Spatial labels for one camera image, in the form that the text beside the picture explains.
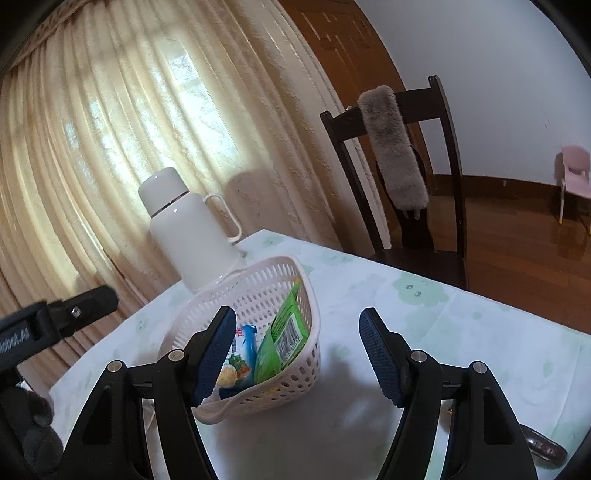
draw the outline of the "white thermos bottle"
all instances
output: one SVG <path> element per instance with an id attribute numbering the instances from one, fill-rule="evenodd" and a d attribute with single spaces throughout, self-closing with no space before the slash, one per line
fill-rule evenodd
<path id="1" fill-rule="evenodd" d="M 178 172 L 167 167 L 140 185 L 139 196 L 150 214 L 150 232 L 192 292 L 214 283 L 226 273 L 245 265 L 234 243 L 242 227 L 221 195 L 205 198 L 190 192 Z M 238 227 L 228 238 L 205 202 L 220 199 Z"/>

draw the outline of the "baseboard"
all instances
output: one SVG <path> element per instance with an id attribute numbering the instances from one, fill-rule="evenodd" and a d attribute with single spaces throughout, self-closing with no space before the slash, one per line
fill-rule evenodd
<path id="1" fill-rule="evenodd" d="M 453 195 L 452 176 L 435 175 L 435 189 L 431 195 Z M 464 197 L 495 199 L 554 200 L 560 195 L 560 187 L 533 181 L 500 179 L 497 177 L 463 176 Z"/>

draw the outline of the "green snack package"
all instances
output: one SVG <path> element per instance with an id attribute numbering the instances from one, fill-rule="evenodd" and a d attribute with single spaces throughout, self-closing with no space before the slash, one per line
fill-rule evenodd
<path id="1" fill-rule="evenodd" d="M 256 356 L 255 383 L 259 384 L 281 372 L 304 348 L 310 335 L 297 306 L 297 281 L 279 308 L 265 333 Z"/>

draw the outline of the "bottle cap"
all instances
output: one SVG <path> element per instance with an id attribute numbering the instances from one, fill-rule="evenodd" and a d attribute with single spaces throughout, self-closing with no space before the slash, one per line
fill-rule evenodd
<path id="1" fill-rule="evenodd" d="M 138 189 L 139 198 L 151 217 L 188 191 L 187 185 L 174 167 L 157 171 Z"/>

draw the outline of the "tablecloth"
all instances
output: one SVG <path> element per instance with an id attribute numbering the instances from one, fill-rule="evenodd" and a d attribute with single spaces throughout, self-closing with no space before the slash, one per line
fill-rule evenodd
<path id="1" fill-rule="evenodd" d="M 591 336 L 490 299 L 299 241 L 260 231 L 238 244 L 248 264 L 275 255 L 300 260 L 317 297 L 322 368 L 304 397 L 199 432 L 220 480 L 375 479 L 401 416 L 379 388 L 359 337 L 359 314 L 373 306 L 391 331 L 440 363 L 485 362 L 520 423 L 572 455 L 591 425 Z M 182 282 L 123 322 L 51 389 L 53 427 L 65 442 L 106 364 L 157 360 L 176 313 L 191 298 Z M 449 421 L 442 414 L 427 472 L 439 479 Z M 148 432 L 155 479 L 168 474 Z M 540 480 L 558 471 L 537 465 Z"/>

